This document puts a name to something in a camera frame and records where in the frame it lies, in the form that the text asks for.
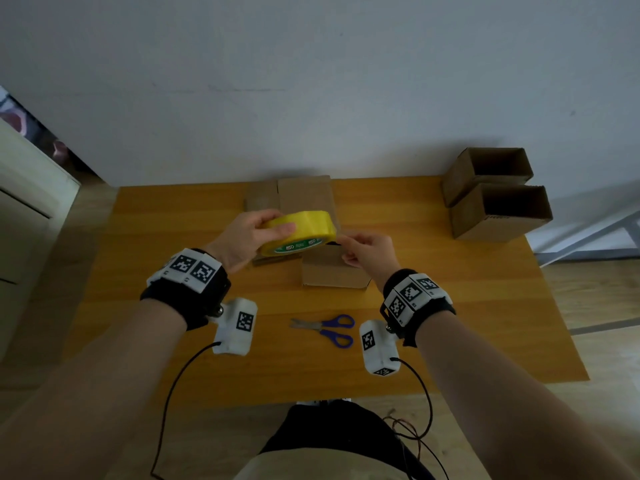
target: white sensor device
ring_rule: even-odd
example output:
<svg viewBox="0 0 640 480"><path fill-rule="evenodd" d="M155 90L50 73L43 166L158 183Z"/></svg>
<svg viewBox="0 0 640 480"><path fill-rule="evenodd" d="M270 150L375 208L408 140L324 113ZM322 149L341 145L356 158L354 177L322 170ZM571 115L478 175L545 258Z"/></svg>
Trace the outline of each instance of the white sensor device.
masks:
<svg viewBox="0 0 640 480"><path fill-rule="evenodd" d="M397 336L387 331L386 322L367 320L360 325L360 339L364 367L368 373L390 376L400 370L400 362L391 360L391 357L398 357Z"/></svg>
<svg viewBox="0 0 640 480"><path fill-rule="evenodd" d="M251 348L255 317L258 305L246 298L235 298L220 305L222 314L219 317L208 317L210 322L218 324L214 354L247 355Z"/></svg>

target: person's left hand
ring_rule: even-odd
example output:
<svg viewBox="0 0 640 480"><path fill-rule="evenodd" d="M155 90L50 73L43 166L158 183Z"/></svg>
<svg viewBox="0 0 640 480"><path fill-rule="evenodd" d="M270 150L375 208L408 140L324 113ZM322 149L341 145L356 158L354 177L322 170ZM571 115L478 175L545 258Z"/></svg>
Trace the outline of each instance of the person's left hand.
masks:
<svg viewBox="0 0 640 480"><path fill-rule="evenodd" d="M284 239L296 231L293 223L273 229L259 228L265 222L281 216L281 211L277 209L244 212L215 241L207 244L204 250L220 261L228 274L236 273L253 259L258 248L265 242Z"/></svg>

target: open cardboard box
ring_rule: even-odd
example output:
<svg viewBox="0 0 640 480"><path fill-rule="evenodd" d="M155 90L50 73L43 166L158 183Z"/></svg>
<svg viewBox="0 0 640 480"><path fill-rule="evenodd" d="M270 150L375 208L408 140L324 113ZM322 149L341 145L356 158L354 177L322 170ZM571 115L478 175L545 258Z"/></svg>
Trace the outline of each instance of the open cardboard box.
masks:
<svg viewBox="0 0 640 480"><path fill-rule="evenodd" d="M244 199L245 210L280 209L283 214L303 210L325 210L331 215L333 225L340 231L335 211L331 177L296 177L252 182ZM370 277L361 269L349 266L341 256L342 247L329 243L298 254L287 256L256 256L254 266L286 259L302 257L302 284L309 286L335 286L366 288Z"/></svg>
<svg viewBox="0 0 640 480"><path fill-rule="evenodd" d="M442 177L446 207L452 207L477 184L524 184L533 170L524 148L467 148Z"/></svg>
<svg viewBox="0 0 640 480"><path fill-rule="evenodd" d="M506 242L553 220L544 187L478 184L450 211L455 239Z"/></svg>

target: yellow tape roll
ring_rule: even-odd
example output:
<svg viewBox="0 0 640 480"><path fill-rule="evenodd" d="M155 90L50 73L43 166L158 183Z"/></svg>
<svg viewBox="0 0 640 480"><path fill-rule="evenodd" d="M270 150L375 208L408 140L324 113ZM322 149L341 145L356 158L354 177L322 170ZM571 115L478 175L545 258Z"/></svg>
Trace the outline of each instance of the yellow tape roll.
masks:
<svg viewBox="0 0 640 480"><path fill-rule="evenodd" d="M283 256L299 253L335 240L335 226L329 212L324 210L305 210L278 217L263 224L263 228L273 228L289 222L296 223L296 231L286 239L263 244L260 253L263 256Z"/></svg>

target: wrist-mounted device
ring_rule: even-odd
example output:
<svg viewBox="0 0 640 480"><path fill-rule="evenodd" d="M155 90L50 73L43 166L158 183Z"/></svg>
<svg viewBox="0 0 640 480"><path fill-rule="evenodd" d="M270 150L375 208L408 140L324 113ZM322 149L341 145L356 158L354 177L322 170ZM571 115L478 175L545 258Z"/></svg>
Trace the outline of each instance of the wrist-mounted device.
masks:
<svg viewBox="0 0 640 480"><path fill-rule="evenodd" d="M140 299L153 298L171 306L187 322L187 330L222 314L220 303L231 288L222 264L201 249L183 249L147 280Z"/></svg>
<svg viewBox="0 0 640 480"><path fill-rule="evenodd" d="M401 269L385 284L385 300L380 313L387 330L404 339L405 347L415 347L415 332L431 315L448 310L455 314L448 293L424 273Z"/></svg>

